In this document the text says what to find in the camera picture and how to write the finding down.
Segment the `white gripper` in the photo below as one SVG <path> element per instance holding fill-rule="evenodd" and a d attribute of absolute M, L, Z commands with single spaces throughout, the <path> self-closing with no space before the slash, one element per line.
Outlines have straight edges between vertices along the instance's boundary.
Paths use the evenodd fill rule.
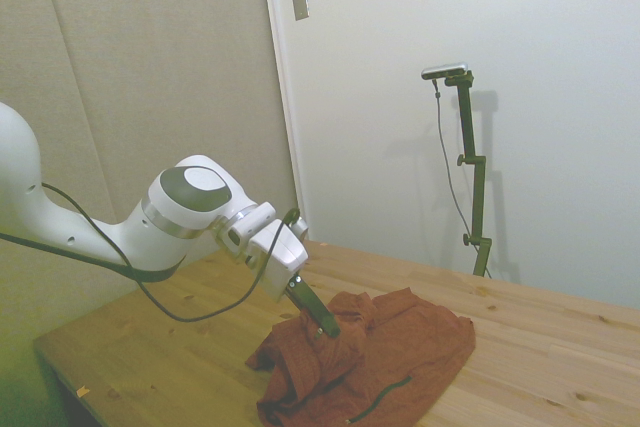
<path fill-rule="evenodd" d="M 260 285 L 272 300 L 278 302 L 286 289 L 287 297 L 300 311 L 308 312 L 321 333 L 331 338 L 340 335 L 334 315 L 302 277 L 296 275 L 308 254 L 288 226 L 279 220 L 272 221 L 249 240 L 248 253 L 257 258 L 258 269 L 270 255 Z"/>

